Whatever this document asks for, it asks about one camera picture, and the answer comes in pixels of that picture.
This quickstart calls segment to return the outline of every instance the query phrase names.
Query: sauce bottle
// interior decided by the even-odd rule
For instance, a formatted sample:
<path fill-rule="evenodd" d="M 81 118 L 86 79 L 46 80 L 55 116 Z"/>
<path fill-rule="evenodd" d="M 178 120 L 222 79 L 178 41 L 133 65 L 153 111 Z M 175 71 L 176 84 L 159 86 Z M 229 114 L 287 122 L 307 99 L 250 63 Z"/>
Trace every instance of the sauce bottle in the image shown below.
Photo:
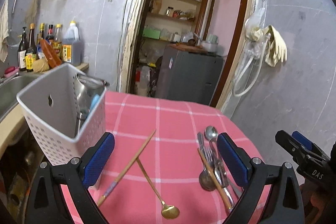
<path fill-rule="evenodd" d="M 76 22 L 72 21 L 63 38 L 63 61 L 74 66 L 81 64 L 82 44 L 79 40 Z"/>
<path fill-rule="evenodd" d="M 59 58 L 61 58 L 62 53 L 62 32 L 61 32 L 62 24 L 56 25 L 55 39 L 52 43 L 52 46 Z"/>
<path fill-rule="evenodd" d="M 19 44 L 19 48 L 17 50 L 17 61 L 19 64 L 19 70 L 25 71 L 26 70 L 26 50 L 27 50 L 27 34 L 26 34 L 26 27 L 23 27 L 22 39 Z"/>
<path fill-rule="evenodd" d="M 49 25 L 49 29 L 48 29 L 48 35 L 46 36 L 45 40 L 50 44 L 53 45 L 54 42 L 54 35 L 53 35 L 53 28 L 54 25 Z"/>
<path fill-rule="evenodd" d="M 37 54 L 39 56 L 39 59 L 44 57 L 44 54 L 43 54 L 43 51 L 42 51 L 42 48 L 41 48 L 41 43 L 40 43 L 41 40 L 44 39 L 44 26 L 45 26 L 45 24 L 41 23 L 40 32 L 37 35 Z"/>
<path fill-rule="evenodd" d="M 33 71 L 33 63 L 38 59 L 37 49 L 35 45 L 35 24 L 30 24 L 28 49 L 26 50 L 25 60 L 26 69 L 28 72 Z"/>

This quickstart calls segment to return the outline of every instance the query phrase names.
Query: pink tablecloth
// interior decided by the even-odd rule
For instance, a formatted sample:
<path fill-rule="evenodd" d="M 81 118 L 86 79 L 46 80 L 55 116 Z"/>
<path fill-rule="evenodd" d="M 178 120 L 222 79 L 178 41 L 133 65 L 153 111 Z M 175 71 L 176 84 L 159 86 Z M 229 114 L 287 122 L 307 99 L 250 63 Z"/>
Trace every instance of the pink tablecloth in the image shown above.
<path fill-rule="evenodd" d="M 211 224 L 222 223 L 227 212 L 217 191 L 204 191 L 198 176 L 203 164 L 197 153 L 197 133 L 208 125 L 227 132 L 250 157 L 260 157 L 252 142 L 217 109 L 187 102 L 175 102 L 130 94 L 106 94 L 106 131 L 115 135 L 115 150 L 108 160 L 98 191 L 90 191 L 95 201 L 124 169 L 147 136 L 157 129 L 140 159 L 163 200 L 177 206 L 181 214 L 175 220 L 161 216 L 161 203 L 134 164 L 113 193 L 101 206 L 111 224 Z M 65 199 L 76 223 L 83 223 L 67 187 Z M 268 189 L 259 201 L 253 220 L 267 198 Z"/>

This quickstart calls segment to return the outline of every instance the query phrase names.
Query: white plastic basket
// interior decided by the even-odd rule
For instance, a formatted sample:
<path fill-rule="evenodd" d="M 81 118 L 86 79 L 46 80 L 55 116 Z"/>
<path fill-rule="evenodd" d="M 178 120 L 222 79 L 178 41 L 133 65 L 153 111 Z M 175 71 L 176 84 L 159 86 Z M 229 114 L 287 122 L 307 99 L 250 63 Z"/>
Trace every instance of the white plastic basket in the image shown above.
<path fill-rule="evenodd" d="M 73 77 L 84 74 L 63 64 L 21 90 L 16 98 L 36 141 L 52 165 L 81 157 L 105 133 L 105 93 L 75 136 L 76 105 Z"/>

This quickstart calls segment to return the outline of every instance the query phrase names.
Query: chopsticks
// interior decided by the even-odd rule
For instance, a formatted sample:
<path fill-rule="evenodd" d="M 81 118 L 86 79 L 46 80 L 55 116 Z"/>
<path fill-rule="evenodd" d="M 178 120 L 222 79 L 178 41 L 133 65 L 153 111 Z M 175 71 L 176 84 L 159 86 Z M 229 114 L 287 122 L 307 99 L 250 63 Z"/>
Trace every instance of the chopsticks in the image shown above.
<path fill-rule="evenodd" d="M 148 136 L 148 138 L 146 139 L 146 141 L 143 143 L 143 145 L 140 147 L 140 149 L 138 150 L 138 152 L 135 154 L 135 156 L 129 161 L 129 163 L 126 165 L 126 167 L 124 168 L 124 170 L 117 176 L 117 178 L 112 182 L 112 184 L 110 185 L 110 187 L 106 190 L 106 192 L 104 193 L 104 195 L 102 195 L 99 200 L 98 200 L 98 207 L 100 205 L 102 205 L 104 203 L 104 201 L 106 200 L 106 198 L 112 193 L 112 191 L 114 190 L 114 188 L 117 186 L 117 184 L 121 181 L 121 179 L 125 176 L 125 174 L 127 173 L 127 171 L 132 167 L 132 165 L 135 163 L 135 161 L 137 160 L 137 158 L 140 156 L 140 154 L 142 153 L 142 151 L 146 148 L 146 146 L 148 145 L 149 141 L 152 139 L 152 137 L 154 136 L 156 130 L 154 130 L 154 132 L 152 134 L 150 134 Z"/>
<path fill-rule="evenodd" d="M 221 185 L 219 184 L 219 182 L 217 181 L 216 177 L 215 177 L 215 174 L 213 172 L 213 169 L 211 168 L 211 166 L 209 165 L 209 163 L 207 162 L 207 160 L 205 159 L 205 156 L 204 154 L 201 152 L 201 150 L 199 148 L 197 148 L 197 151 L 198 151 L 198 154 L 199 156 L 201 157 L 201 160 L 203 162 L 203 164 L 205 165 L 208 173 L 209 173 L 209 176 L 211 177 L 211 179 L 213 180 L 213 182 L 215 183 L 216 185 L 216 188 L 219 192 L 219 195 L 220 197 L 222 198 L 225 206 L 227 207 L 228 210 L 232 210 L 232 206 L 231 206 L 231 203 L 229 201 L 229 198 L 226 196 L 225 192 L 223 191 Z"/>

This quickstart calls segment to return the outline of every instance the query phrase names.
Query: hose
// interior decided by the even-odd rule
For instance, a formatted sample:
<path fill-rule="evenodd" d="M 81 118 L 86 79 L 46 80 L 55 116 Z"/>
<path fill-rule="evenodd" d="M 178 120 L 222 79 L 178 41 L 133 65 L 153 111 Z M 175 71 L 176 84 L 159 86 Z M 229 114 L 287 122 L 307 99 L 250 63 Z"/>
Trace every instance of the hose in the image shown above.
<path fill-rule="evenodd" d="M 248 69 L 248 67 L 251 65 L 252 61 L 253 61 L 253 57 L 250 58 L 250 60 L 247 62 L 246 66 L 244 67 L 244 69 L 242 70 L 242 72 L 239 74 L 236 82 L 234 83 L 233 85 L 233 88 L 232 88 L 232 95 L 234 97 L 242 97 L 244 94 L 246 94 L 252 87 L 253 85 L 255 84 L 255 82 L 257 81 L 257 78 L 259 76 L 259 73 L 260 73 L 260 70 L 261 70 L 261 66 L 263 65 L 263 59 L 264 59 L 264 54 L 265 54 L 265 50 L 266 50 L 266 46 L 269 42 L 269 39 L 270 39 L 270 36 L 267 36 L 266 38 L 266 42 L 264 43 L 263 47 L 262 47 L 262 52 L 261 52 L 261 56 L 260 56 L 260 61 L 259 61 L 259 66 L 258 66 L 258 71 L 253 79 L 253 81 L 251 82 L 251 84 L 245 89 L 243 90 L 243 92 L 241 93 L 236 93 L 237 90 L 236 90 L 236 87 L 239 83 L 239 81 L 241 80 L 241 78 L 243 77 L 244 73 L 246 72 L 246 70 Z"/>

